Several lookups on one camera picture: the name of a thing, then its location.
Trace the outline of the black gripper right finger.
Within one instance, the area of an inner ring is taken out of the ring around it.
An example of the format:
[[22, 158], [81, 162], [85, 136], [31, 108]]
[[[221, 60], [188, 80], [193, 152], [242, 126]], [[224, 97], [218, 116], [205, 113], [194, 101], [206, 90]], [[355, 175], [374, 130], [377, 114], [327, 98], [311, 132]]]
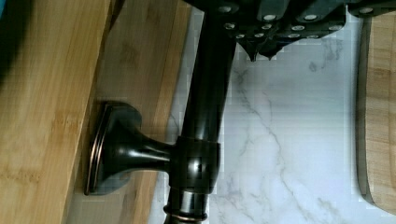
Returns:
[[370, 18], [396, 10], [396, 0], [357, 0], [347, 4], [348, 12], [358, 18]]

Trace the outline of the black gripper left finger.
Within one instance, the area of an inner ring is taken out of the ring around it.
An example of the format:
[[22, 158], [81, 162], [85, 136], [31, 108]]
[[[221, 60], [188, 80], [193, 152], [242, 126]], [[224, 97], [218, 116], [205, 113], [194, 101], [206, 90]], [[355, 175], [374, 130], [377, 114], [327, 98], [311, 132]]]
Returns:
[[251, 61], [274, 57], [300, 39], [319, 39], [346, 24], [344, 0], [184, 0], [213, 17]]

